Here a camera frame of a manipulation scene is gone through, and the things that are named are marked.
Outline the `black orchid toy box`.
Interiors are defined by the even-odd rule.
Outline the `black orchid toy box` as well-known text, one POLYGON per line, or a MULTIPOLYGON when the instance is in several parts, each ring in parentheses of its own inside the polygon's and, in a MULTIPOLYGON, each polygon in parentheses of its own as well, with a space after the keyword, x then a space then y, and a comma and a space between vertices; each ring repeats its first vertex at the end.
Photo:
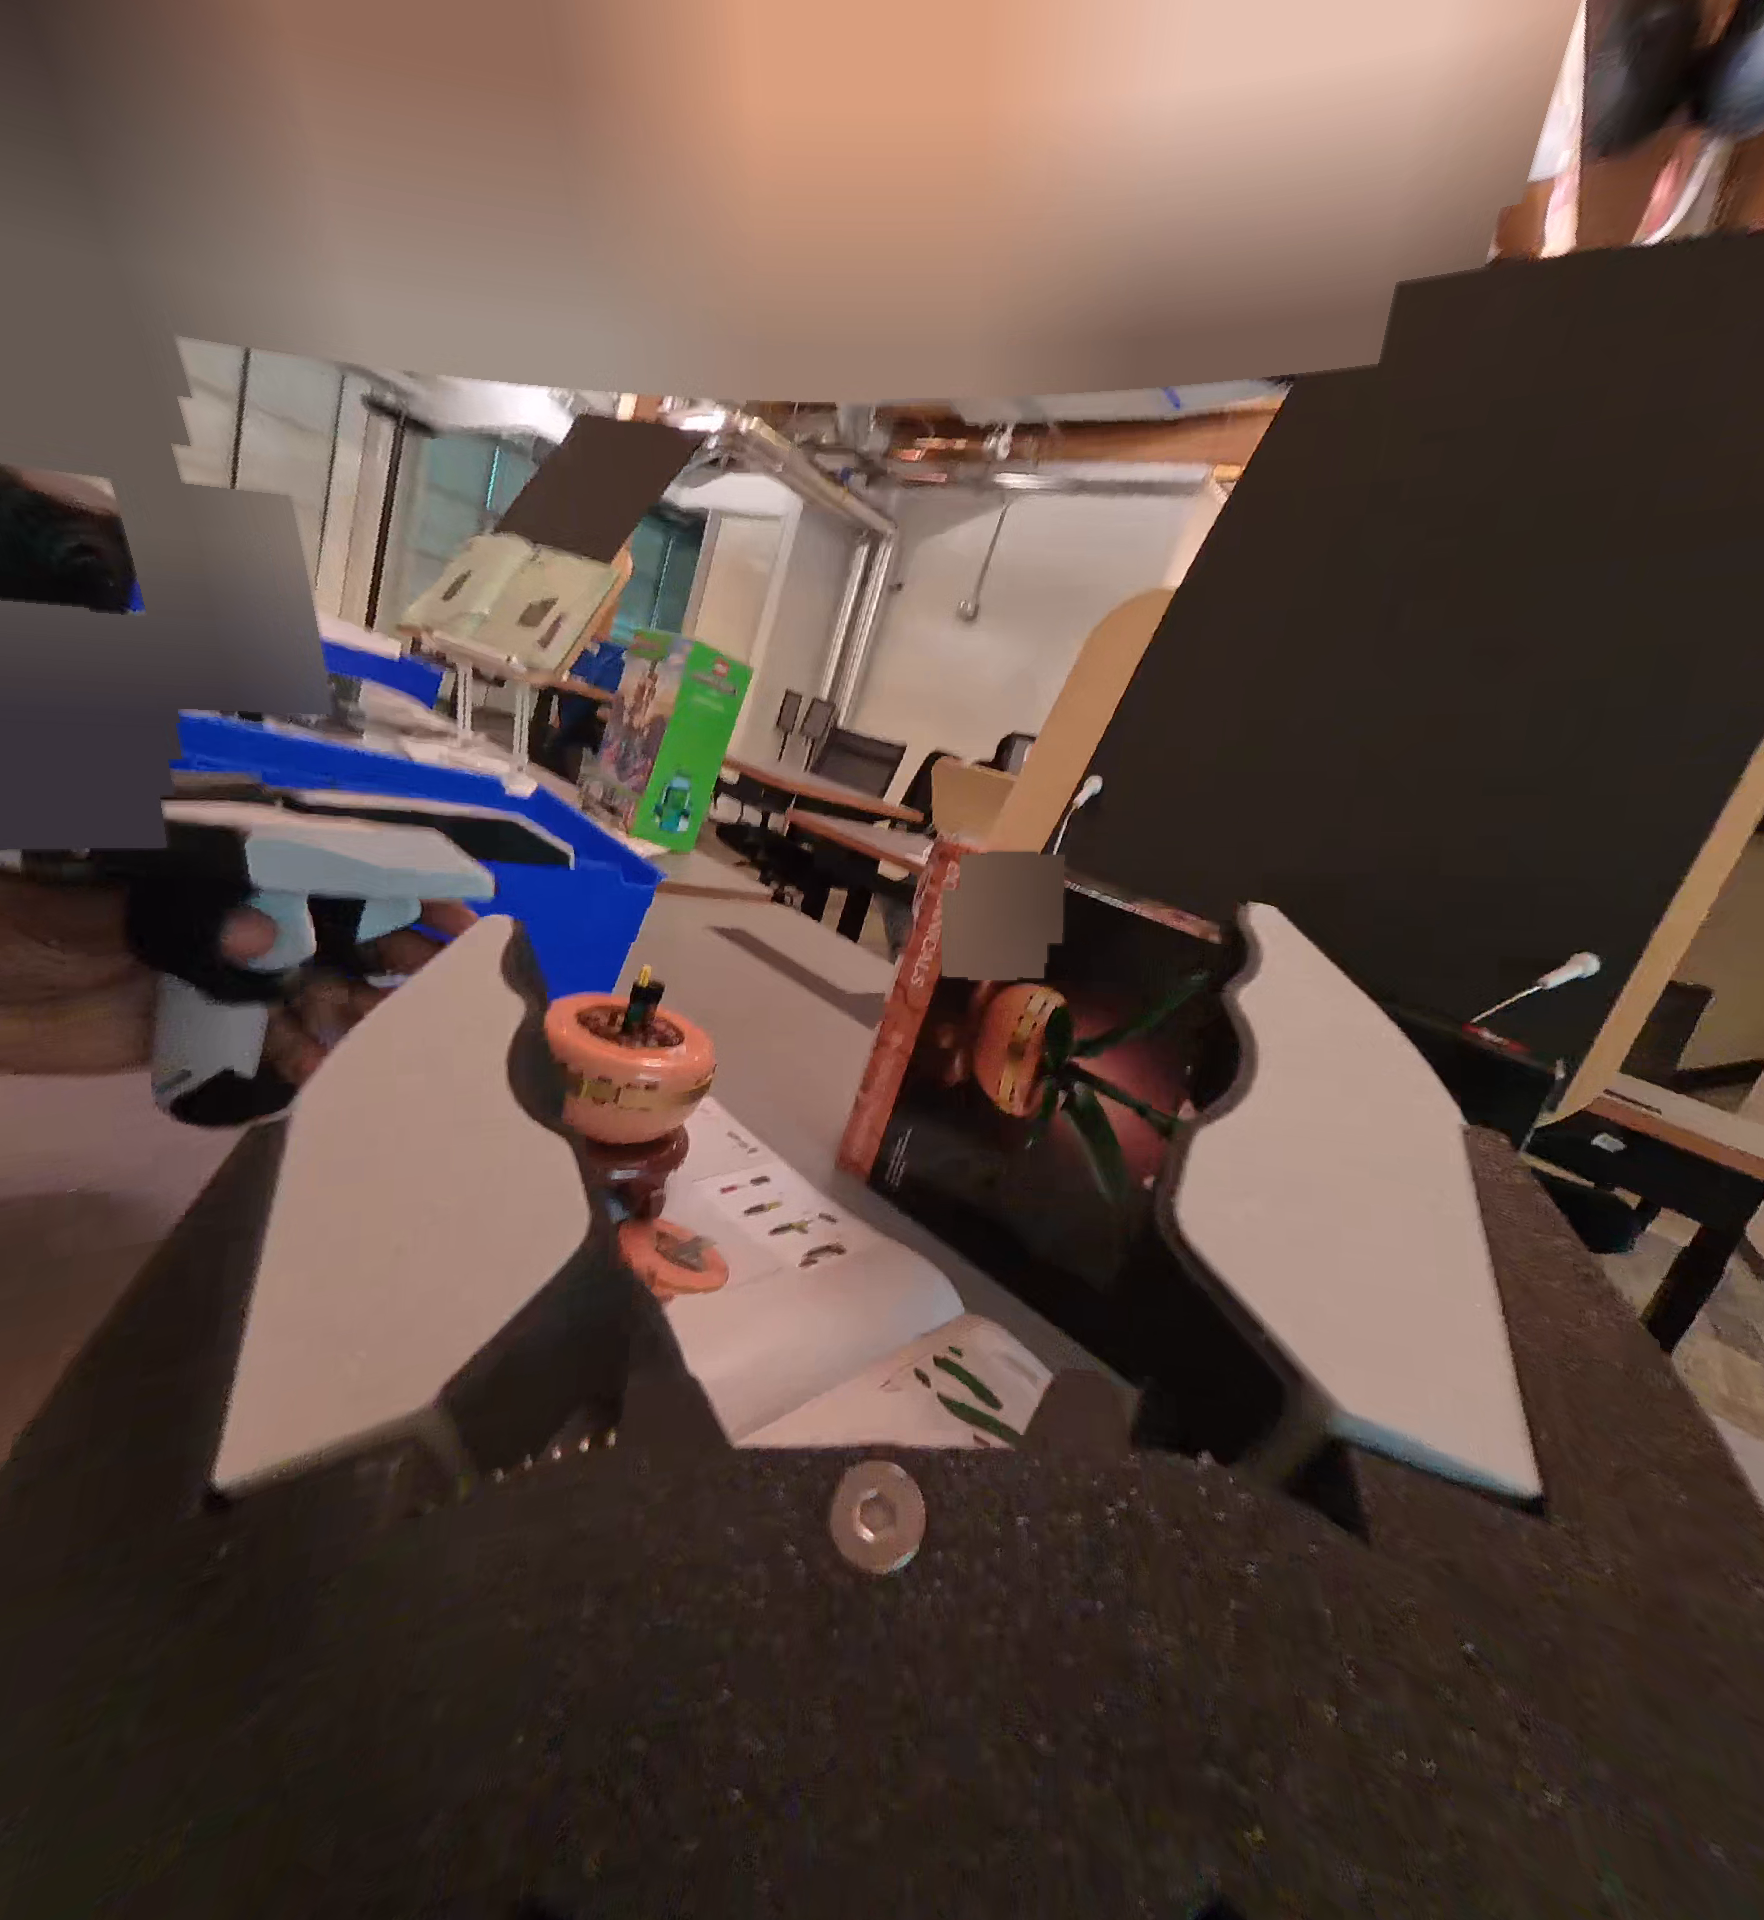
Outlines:
POLYGON ((1247 948, 1154 900, 1064 880, 1041 973, 943 973, 967 850, 940 840, 857 1084, 839 1169, 1038 1311, 1093 1318, 1170 1266, 1158 1189, 1236 1073, 1247 948))

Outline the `black divider board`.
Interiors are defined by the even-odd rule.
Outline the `black divider board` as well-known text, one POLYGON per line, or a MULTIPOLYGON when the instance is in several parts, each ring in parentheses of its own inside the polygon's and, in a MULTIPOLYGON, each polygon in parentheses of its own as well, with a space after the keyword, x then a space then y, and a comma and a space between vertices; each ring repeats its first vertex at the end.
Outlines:
POLYGON ((1362 989, 1575 1067, 1764 736, 1764 231, 1398 288, 1299 377, 1066 833, 1277 906, 1362 989))

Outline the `green toy box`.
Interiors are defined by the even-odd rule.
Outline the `green toy box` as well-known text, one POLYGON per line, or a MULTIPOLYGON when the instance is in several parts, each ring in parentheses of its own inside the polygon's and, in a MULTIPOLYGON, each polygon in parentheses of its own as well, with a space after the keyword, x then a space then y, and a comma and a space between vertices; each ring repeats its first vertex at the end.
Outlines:
POLYGON ((601 750, 579 778, 580 809, 645 848, 691 851, 750 682, 745 659, 698 637, 629 637, 601 750))

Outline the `silver ventilation duct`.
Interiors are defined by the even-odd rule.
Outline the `silver ventilation duct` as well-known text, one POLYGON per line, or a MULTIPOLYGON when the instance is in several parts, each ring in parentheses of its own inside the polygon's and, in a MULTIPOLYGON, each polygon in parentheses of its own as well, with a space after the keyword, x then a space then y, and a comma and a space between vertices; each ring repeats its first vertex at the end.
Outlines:
POLYGON ((854 466, 826 456, 770 419, 725 406, 704 448, 708 492, 758 483, 781 492, 773 560, 750 626, 755 692, 744 715, 750 741, 775 739, 776 700, 799 692, 853 721, 861 683, 898 586, 901 531, 868 495, 854 466))

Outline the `wooden table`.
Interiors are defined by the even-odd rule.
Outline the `wooden table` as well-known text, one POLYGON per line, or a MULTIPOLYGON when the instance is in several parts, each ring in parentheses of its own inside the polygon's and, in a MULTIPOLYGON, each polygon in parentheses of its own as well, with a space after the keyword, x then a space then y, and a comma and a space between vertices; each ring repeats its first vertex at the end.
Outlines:
POLYGON ((765 829, 781 825, 799 838, 849 853, 868 868, 917 870, 925 860, 925 810, 868 799, 805 768, 763 764, 725 754, 725 774, 740 788, 738 805, 765 829))
POLYGON ((864 825, 811 809, 790 809, 785 824, 789 848, 789 880, 799 898, 799 909, 823 921, 828 898, 843 893, 835 931, 858 944, 868 923, 870 907, 883 911, 915 909, 920 877, 933 851, 933 840, 901 829, 864 825))
POLYGON ((1725 1279, 1764 1207, 1764 1126, 1621 1078, 1589 1106, 1533 1129, 1526 1151, 1593 1189, 1637 1198, 1693 1228, 1642 1325, 1671 1354, 1725 1279))

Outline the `curved wooden divider panel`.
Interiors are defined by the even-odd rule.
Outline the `curved wooden divider panel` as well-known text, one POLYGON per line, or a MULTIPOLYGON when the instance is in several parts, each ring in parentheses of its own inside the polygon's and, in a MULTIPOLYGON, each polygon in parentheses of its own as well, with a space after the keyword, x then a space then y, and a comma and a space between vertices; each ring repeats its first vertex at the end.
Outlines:
POLYGON ((940 759, 932 781, 936 840, 979 851, 1043 851, 1083 788, 1094 750, 1168 612, 1174 590, 1143 591, 1109 612, 1008 774, 940 759))

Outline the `small black board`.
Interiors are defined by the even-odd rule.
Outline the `small black board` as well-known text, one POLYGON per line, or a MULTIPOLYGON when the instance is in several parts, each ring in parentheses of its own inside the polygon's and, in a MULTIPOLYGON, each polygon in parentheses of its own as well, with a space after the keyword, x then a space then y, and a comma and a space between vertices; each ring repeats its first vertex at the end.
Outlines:
POLYGON ((611 562, 705 439, 660 419, 574 419, 493 533, 611 562))

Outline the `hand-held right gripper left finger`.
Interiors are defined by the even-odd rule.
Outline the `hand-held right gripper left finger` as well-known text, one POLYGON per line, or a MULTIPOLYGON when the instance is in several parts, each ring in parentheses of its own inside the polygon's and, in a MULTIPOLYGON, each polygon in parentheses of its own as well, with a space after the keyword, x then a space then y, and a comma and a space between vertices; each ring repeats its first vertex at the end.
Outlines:
POLYGON ((562 1277, 598 1221, 548 1121, 548 1009, 525 930, 485 918, 298 1092, 210 1466, 220 1496, 393 1444, 452 1476, 567 1423, 562 1277))

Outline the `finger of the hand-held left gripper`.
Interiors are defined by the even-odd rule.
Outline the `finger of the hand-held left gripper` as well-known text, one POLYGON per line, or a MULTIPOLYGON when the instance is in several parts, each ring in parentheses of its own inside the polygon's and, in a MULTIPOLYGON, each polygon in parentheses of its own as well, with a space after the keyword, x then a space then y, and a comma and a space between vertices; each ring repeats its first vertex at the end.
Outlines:
POLYGON ((260 900, 493 900, 493 873, 446 836, 247 836, 260 900))
POLYGON ((312 824, 361 822, 398 829, 427 829, 441 833, 459 851, 485 865, 576 865, 576 853, 557 833, 530 824, 519 813, 493 806, 342 791, 195 791, 166 799, 162 809, 175 824, 207 828, 214 828, 226 815, 252 809, 255 815, 280 810, 312 824))

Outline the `white instruction booklet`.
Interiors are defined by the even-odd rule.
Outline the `white instruction booklet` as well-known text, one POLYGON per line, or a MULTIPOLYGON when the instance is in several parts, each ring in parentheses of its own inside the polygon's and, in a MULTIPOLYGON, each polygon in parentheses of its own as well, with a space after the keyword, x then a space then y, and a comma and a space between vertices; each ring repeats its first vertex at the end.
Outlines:
POLYGON ((715 1241, 729 1281, 660 1302, 738 1448, 1003 1451, 1051 1374, 950 1279, 756 1139, 714 1097, 664 1218, 715 1241))

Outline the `open booklet on clear stand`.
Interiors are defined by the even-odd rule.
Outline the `open booklet on clear stand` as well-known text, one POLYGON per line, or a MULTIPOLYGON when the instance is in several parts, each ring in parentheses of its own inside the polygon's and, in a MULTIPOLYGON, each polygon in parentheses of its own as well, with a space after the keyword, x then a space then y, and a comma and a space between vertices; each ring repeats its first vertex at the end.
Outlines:
POLYGON ((530 762, 539 695, 559 692, 632 580, 629 549, 596 560, 493 533, 469 538, 393 623, 457 673, 455 726, 473 733, 473 685, 513 685, 510 754, 530 762))

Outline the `small orange round brick piece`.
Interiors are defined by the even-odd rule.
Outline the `small orange round brick piece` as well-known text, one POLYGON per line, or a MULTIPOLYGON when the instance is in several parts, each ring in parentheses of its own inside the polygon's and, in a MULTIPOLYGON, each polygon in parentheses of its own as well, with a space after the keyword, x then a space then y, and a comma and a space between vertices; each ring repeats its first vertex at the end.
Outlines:
POLYGON ((729 1281, 714 1238, 664 1216, 623 1221, 614 1242, 629 1273, 658 1302, 715 1292, 729 1281))

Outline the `orange brick flower pot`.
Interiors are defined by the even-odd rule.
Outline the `orange brick flower pot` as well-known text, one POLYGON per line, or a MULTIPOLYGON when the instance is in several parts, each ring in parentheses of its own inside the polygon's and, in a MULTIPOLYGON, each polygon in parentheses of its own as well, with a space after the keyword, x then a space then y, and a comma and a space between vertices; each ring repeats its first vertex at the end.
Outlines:
POLYGON ((643 964, 626 990, 560 996, 543 1020, 560 1126, 589 1187, 619 1218, 664 1212, 688 1126, 715 1084, 712 1037, 666 995, 666 979, 643 964))

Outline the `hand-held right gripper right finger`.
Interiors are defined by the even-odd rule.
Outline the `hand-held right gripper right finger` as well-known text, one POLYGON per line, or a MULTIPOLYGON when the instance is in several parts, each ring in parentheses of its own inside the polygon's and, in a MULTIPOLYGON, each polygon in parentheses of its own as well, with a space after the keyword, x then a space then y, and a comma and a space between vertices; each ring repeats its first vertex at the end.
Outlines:
POLYGON ((1280 1485, 1341 1443, 1539 1504, 1458 1106, 1278 907, 1246 906, 1239 927, 1237 1076, 1170 1150, 1158 1212, 1280 1380, 1250 1471, 1280 1485))

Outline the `person's left hand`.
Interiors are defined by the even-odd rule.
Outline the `person's left hand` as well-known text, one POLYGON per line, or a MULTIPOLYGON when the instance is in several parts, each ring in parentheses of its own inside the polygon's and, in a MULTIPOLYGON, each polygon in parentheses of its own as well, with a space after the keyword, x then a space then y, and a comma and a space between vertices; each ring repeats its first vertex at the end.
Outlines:
MULTIPOLYGON (((366 951, 376 980, 316 975, 270 1015, 265 1067, 291 1087, 372 1013, 382 980, 426 969, 477 916, 427 901, 366 951)), ((116 890, 43 886, 0 871, 0 1073, 116 1076, 150 1065, 156 979, 130 953, 116 890)))

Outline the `blue plastic bin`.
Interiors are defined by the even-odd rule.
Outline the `blue plastic bin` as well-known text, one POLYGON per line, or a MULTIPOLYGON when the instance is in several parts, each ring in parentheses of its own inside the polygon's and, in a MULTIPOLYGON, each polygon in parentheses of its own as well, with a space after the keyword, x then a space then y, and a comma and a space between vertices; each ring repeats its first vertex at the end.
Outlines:
POLYGON ((320 719, 186 711, 178 771, 250 781, 292 809, 438 829, 493 875, 481 911, 516 919, 553 996, 613 987, 626 973, 658 865, 440 712, 430 659, 322 635, 341 705, 320 719))

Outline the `black desktop device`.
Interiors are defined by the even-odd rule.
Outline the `black desktop device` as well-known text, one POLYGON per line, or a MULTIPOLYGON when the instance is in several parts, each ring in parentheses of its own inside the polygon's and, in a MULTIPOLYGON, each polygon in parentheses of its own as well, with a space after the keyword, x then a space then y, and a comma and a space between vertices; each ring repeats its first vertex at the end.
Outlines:
POLYGON ((1524 1150, 1562 1096, 1567 1067, 1480 1024, 1385 1002, 1383 1010, 1416 1044, 1470 1127, 1524 1150))

